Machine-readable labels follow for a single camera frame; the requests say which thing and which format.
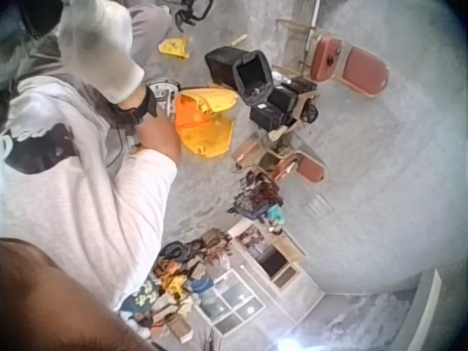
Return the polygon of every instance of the gray pants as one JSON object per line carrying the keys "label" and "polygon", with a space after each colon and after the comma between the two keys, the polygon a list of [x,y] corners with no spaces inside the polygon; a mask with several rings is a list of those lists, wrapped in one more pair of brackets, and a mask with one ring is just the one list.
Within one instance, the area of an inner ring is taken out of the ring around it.
{"label": "gray pants", "polygon": [[[171,16],[161,7],[142,4],[129,8],[132,16],[132,57],[145,68],[151,54],[169,31]],[[57,37],[50,35],[20,67],[18,81],[37,75],[58,78],[75,88],[101,116],[112,121],[113,112],[105,98],[92,86],[67,71],[61,63]]]}

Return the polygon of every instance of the man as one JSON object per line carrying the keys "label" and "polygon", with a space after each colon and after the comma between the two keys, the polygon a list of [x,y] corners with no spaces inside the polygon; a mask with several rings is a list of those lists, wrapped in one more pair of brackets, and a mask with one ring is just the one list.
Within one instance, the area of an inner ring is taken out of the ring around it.
{"label": "man", "polygon": [[[34,2],[9,1],[24,23],[37,16],[28,7]],[[141,67],[170,23],[161,7],[64,1],[58,38],[42,39],[21,62],[1,134],[1,237],[8,239],[1,256],[2,330],[15,311],[10,304],[22,296],[26,304],[45,304],[37,318],[56,322],[51,328],[65,328],[61,319],[71,313],[97,331],[103,309],[94,299],[115,311],[148,276],[160,250],[180,141],[142,84]],[[124,157],[115,177],[106,167],[115,163],[106,148],[108,121],[133,127],[143,146]],[[72,306],[80,301],[81,307]],[[34,312],[24,313],[31,322]]]}

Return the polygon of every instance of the sleeve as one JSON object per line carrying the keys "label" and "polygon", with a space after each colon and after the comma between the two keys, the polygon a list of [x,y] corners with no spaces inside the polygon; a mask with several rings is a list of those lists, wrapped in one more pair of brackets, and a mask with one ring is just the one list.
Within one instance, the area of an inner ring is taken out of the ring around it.
{"label": "sleeve", "polygon": [[114,179],[121,226],[134,241],[127,247],[134,251],[132,256],[139,256],[137,261],[147,257],[154,262],[161,247],[166,202],[176,174],[174,161],[146,149],[128,157]]}

